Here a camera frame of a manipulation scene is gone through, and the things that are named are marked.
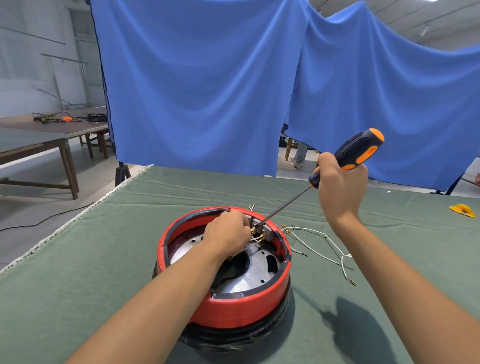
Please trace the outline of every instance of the orange tool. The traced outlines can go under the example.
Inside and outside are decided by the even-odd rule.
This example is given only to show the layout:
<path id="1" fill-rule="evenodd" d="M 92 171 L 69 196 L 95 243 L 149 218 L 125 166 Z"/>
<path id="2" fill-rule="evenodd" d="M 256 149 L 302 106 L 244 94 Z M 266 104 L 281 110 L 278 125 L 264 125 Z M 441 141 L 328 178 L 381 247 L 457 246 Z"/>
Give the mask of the orange tool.
<path id="1" fill-rule="evenodd" d="M 378 147 L 381 146 L 385 141 L 384 135 L 377 129 L 370 128 L 365 130 L 362 133 L 358 133 L 357 135 L 348 139 L 336 152 L 335 158 L 338 162 L 338 165 L 344 170 L 351 170 L 356 166 L 362 164 L 368 158 L 370 158 L 374 153 L 378 150 Z M 310 185 L 300 191 L 298 194 L 293 196 L 287 202 L 285 202 L 282 206 L 272 212 L 270 215 L 265 217 L 262 221 L 260 221 L 257 225 L 253 227 L 253 229 L 259 229 L 262 231 L 262 226 L 270 220 L 273 216 L 283 210 L 285 207 L 290 205 L 293 201 L 297 198 L 302 196 L 305 192 L 309 189 L 318 188 L 320 183 L 320 172 L 313 173 L 309 178 L 308 182 Z"/>

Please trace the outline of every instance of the table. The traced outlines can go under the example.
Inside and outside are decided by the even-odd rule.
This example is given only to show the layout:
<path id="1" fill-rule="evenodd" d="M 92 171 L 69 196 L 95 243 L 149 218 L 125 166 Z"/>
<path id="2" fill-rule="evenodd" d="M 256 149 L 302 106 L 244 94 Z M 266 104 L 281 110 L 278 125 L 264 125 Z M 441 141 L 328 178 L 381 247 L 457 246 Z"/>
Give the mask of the table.
<path id="1" fill-rule="evenodd" d="M 96 114 L 106 114 L 106 107 L 99 108 L 87 108 L 87 109 L 72 109 L 72 110 L 63 110 L 71 116 L 78 118 L 79 116 L 86 117 L 87 114 L 96 113 Z M 64 134 L 66 139 L 72 139 L 79 137 L 82 142 L 82 136 L 86 138 L 86 144 L 88 147 L 88 152 L 90 158 L 93 158 L 92 146 L 95 144 L 91 143 L 90 134 L 96 134 L 98 140 L 98 147 L 103 153 L 104 158 L 108 158 L 107 143 L 105 141 L 104 135 L 108 133 L 108 123 L 106 122 L 90 122 L 84 119 L 82 121 L 69 121 L 69 122 L 56 122 L 42 124 L 39 121 L 33 121 L 32 114 L 25 115 L 13 115 L 13 116 L 3 116 L 0 117 L 0 127 L 27 130 L 27 131 L 36 131 L 36 132 L 48 132 L 48 133 L 59 133 Z"/>
<path id="2" fill-rule="evenodd" d="M 207 206 L 256 203 L 264 215 L 305 181 L 161 167 L 126 180 L 75 221 L 41 242 L 0 276 L 0 358 L 6 363 L 62 363 L 152 278 L 162 232 Z M 480 224 L 449 210 L 480 212 L 480 199 L 369 188 L 362 221 L 439 289 L 480 317 Z M 273 221 L 324 231 L 339 244 L 314 190 Z M 328 257 L 321 238 L 298 233 Z M 291 245 L 303 247 L 289 238 Z M 341 268 L 315 255 L 292 258 L 294 301 L 277 330 L 247 350 L 208 354 L 177 344 L 169 364 L 411 363 L 372 289 L 352 260 Z"/>
<path id="3" fill-rule="evenodd" d="M 69 184 L 14 181 L 9 178 L 0 178 L 0 184 L 68 189 L 73 199 L 77 199 L 77 176 L 70 146 L 63 134 L 0 128 L 0 165 L 55 148 L 60 150 Z"/>

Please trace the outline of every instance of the wall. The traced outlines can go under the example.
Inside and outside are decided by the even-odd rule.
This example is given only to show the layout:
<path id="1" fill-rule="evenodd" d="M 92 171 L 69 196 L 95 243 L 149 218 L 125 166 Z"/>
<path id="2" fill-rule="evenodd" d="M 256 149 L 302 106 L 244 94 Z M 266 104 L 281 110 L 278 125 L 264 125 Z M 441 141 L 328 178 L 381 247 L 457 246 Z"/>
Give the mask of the wall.
<path id="1" fill-rule="evenodd" d="M 427 42 L 425 45 L 441 50 L 456 50 L 472 47 L 477 44 L 480 44 L 480 28 L 458 33 L 447 38 L 433 40 Z"/>
<path id="2" fill-rule="evenodd" d="M 40 53 L 78 59 L 69 8 L 90 10 L 83 0 L 2 0 L 1 26 L 64 44 L 0 29 L 0 57 L 13 64 L 7 74 L 0 73 L 0 116 L 59 110 L 55 97 L 37 90 L 56 94 L 48 59 Z M 22 60 L 28 64 L 14 70 Z M 53 60 L 52 64 L 61 98 L 73 104 L 85 103 L 78 64 L 61 60 Z M 101 88 L 92 94 L 94 106 L 105 104 Z"/>

